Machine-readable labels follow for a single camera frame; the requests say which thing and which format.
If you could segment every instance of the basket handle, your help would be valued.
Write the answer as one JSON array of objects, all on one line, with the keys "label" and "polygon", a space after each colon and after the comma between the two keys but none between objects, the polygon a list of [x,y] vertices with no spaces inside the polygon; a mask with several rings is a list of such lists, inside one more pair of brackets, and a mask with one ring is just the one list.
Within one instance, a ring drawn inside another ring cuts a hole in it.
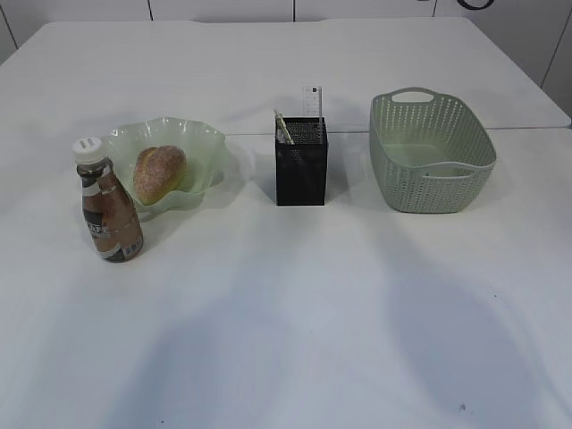
[{"label": "basket handle", "polygon": [[[398,96],[399,94],[407,94],[407,93],[422,93],[422,94],[427,94],[429,96],[432,96],[432,99],[429,101],[408,101],[408,102],[403,102],[403,101],[396,101],[393,98],[395,96]],[[427,88],[421,88],[421,87],[409,87],[409,88],[402,88],[402,89],[398,89],[396,91],[390,92],[388,94],[385,94],[386,97],[388,97],[392,103],[419,103],[419,104],[427,104],[427,103],[432,103],[434,101],[434,99],[436,97],[439,97],[441,94],[435,92],[435,91],[431,91],[430,89]]]},{"label": "basket handle", "polygon": [[[494,164],[495,163],[492,163],[489,165],[484,165],[484,166],[478,166],[478,165],[472,165],[472,164],[459,163],[456,161],[444,161],[442,163],[421,165],[421,166],[417,167],[416,170],[421,175],[426,175],[430,171],[436,170],[438,168],[459,168],[461,170],[469,170],[470,172],[483,172],[485,170],[489,170],[492,167],[492,165],[494,165]],[[471,174],[467,174],[465,176],[447,176],[447,177],[427,176],[427,179],[465,179],[465,178],[470,177],[470,176],[471,176]]]}]

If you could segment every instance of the white table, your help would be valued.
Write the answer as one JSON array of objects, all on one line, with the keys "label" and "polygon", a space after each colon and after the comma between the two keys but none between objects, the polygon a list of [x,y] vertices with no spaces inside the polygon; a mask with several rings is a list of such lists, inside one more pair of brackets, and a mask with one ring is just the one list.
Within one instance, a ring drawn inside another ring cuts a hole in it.
[{"label": "white table", "polygon": [[305,85],[324,88],[329,132],[367,131],[373,96],[410,86],[461,97],[486,128],[570,124],[470,21],[412,18],[48,24],[0,69],[0,130],[72,141],[165,114],[273,133]]},{"label": "white table", "polygon": [[467,210],[414,215],[366,134],[330,136],[324,207],[276,207],[272,137],[230,137],[225,181],[122,265],[69,142],[4,144],[0,427],[569,428],[572,130],[492,138]]}]

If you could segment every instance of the bowl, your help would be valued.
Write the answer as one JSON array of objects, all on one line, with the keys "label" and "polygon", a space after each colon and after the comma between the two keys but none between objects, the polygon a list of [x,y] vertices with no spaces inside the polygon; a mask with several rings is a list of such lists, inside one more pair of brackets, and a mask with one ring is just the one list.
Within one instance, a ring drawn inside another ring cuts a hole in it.
[{"label": "bowl", "polygon": [[[171,117],[123,125],[102,137],[114,162],[115,175],[130,194],[135,209],[160,214],[172,208],[193,206],[211,186],[222,168],[224,134],[210,125]],[[133,172],[141,151],[173,145],[187,157],[187,168],[179,186],[152,205],[141,203],[133,188]]]}]

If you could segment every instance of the bottle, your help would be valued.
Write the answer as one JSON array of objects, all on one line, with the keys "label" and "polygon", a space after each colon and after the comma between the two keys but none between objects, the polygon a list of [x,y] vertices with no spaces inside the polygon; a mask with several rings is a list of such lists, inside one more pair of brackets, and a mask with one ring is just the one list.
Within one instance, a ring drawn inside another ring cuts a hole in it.
[{"label": "bottle", "polygon": [[99,255],[111,262],[135,257],[143,247],[143,233],[135,207],[114,174],[114,165],[100,139],[73,144],[81,177],[83,215]]}]

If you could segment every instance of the basket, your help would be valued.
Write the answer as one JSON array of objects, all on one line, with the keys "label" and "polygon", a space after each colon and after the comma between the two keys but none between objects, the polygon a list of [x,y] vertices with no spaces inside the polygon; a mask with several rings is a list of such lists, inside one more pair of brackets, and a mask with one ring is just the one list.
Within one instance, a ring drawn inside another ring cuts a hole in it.
[{"label": "basket", "polygon": [[[401,102],[424,93],[430,101]],[[460,99],[424,88],[374,98],[369,142],[387,204],[408,213],[455,213],[479,194],[496,163],[483,125]]]},{"label": "basket", "polygon": [[323,206],[328,165],[328,136],[319,118],[284,118],[291,145],[276,125],[276,205]]}]

